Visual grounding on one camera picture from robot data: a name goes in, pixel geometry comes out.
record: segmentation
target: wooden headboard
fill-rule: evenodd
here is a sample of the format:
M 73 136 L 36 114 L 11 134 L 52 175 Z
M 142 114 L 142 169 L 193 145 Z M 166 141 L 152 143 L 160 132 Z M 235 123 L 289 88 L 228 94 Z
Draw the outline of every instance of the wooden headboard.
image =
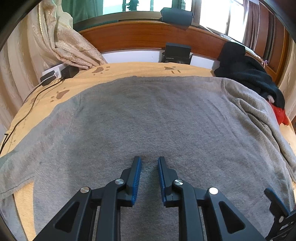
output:
M 194 54 L 216 60 L 226 39 L 197 27 L 180 27 L 159 21 L 132 20 L 80 31 L 100 52 L 127 49 L 164 49 L 166 42 L 189 45 Z M 287 59 L 289 34 L 278 24 L 276 46 L 265 70 L 278 84 Z

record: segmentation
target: yellow bedsheet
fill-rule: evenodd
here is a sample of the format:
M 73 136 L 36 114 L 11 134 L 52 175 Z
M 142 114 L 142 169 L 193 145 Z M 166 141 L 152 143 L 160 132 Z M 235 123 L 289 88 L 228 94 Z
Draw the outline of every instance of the yellow bedsheet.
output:
M 105 64 L 87 71 L 80 71 L 74 78 L 67 79 L 64 82 L 50 88 L 38 96 L 32 112 L 23 120 L 9 141 L 5 145 L 1 156 L 12 151 L 14 147 L 27 135 L 27 133 L 47 117 L 53 108 L 62 102 L 70 99 L 81 91 L 88 89 L 94 85 L 113 81 L 115 79 L 139 76 L 139 77 L 157 77 L 157 76 L 203 76 L 211 77 L 212 71 L 205 68 L 194 67 L 184 64 L 174 63 L 121 63 L 121 64 Z M 46 87 L 39 87 L 27 100 L 26 103 L 16 114 L 13 119 L 10 133 L 15 124 L 22 119 L 31 108 L 34 98 L 37 93 Z M 294 133 L 292 124 L 289 126 L 280 126 L 280 130 L 285 139 L 291 145 L 294 153 L 296 153 L 296 135 Z M 17 211 L 29 241 L 36 236 L 34 228 L 33 215 L 33 188 L 34 183 L 30 183 L 22 187 L 18 192 L 14 193 Z

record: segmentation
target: brown curtain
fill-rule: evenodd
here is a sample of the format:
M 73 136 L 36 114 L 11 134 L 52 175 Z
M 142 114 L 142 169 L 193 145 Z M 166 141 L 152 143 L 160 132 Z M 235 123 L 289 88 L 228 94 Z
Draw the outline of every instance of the brown curtain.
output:
M 255 50 L 259 29 L 259 5 L 248 1 L 248 6 L 249 11 L 243 44 Z

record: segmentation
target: black jacket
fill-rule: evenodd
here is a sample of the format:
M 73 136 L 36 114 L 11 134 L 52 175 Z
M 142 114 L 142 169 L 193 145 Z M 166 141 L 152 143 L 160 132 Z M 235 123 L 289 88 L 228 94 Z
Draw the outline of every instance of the black jacket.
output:
M 232 79 L 255 91 L 263 98 L 271 95 L 274 105 L 285 108 L 283 93 L 272 81 L 265 69 L 255 59 L 245 56 L 244 46 L 226 42 L 218 57 L 220 67 L 214 71 L 217 77 Z

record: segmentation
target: green curtain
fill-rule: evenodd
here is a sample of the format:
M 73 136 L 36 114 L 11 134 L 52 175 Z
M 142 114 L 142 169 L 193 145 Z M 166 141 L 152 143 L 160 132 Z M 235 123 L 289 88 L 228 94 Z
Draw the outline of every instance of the green curtain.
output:
M 103 15 L 103 0 L 62 0 L 62 8 L 77 23 Z

